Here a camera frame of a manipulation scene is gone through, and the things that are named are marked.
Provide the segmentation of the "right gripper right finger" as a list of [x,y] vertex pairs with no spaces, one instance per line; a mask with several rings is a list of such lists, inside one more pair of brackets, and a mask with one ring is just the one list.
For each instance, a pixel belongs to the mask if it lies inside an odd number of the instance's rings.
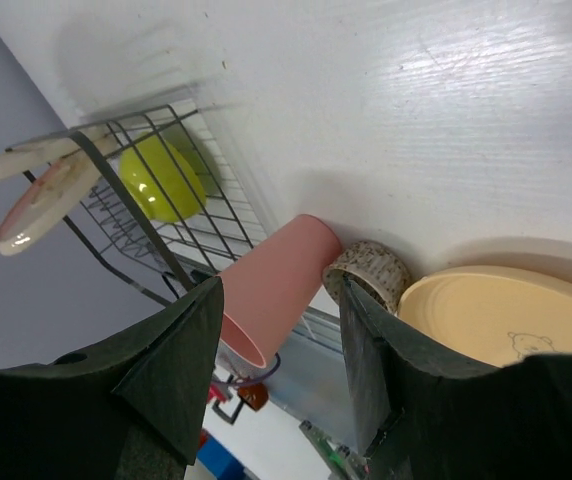
[[357,449],[373,479],[572,479],[572,354],[496,368],[340,294]]

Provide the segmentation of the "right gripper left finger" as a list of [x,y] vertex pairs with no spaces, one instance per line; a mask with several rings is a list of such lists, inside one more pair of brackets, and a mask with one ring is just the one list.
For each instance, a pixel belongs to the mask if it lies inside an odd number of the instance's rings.
[[211,278],[50,364],[0,369],[0,479],[180,479],[199,449],[224,307]]

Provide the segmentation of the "plain yellow bear plate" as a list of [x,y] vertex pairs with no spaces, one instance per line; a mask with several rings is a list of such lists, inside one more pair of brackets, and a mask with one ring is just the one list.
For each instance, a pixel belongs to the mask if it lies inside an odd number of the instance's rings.
[[572,283],[529,270],[482,265],[434,273],[404,292],[398,317],[496,367],[572,353]]

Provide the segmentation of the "pink cream plate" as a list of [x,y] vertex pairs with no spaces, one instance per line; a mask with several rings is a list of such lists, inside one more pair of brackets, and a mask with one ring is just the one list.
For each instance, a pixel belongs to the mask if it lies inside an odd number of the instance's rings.
[[99,177],[84,151],[53,163],[2,221],[0,254],[19,254],[40,240],[88,194]]

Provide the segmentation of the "lime green bowl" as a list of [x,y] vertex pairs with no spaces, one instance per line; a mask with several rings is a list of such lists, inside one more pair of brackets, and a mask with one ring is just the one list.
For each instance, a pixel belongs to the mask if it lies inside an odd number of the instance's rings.
[[118,176],[149,220],[177,223],[203,210],[204,187],[185,157],[157,135],[125,149]]

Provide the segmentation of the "yellow cream leaf plate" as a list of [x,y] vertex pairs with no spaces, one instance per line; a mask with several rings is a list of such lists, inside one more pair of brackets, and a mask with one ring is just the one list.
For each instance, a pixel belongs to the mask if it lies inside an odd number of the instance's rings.
[[59,138],[31,141],[0,154],[0,181],[46,163],[55,168],[56,174],[66,174],[67,181],[83,177],[94,169],[94,165],[82,147],[73,140],[74,134],[81,134],[103,155],[119,147],[115,135],[104,126],[69,131]]

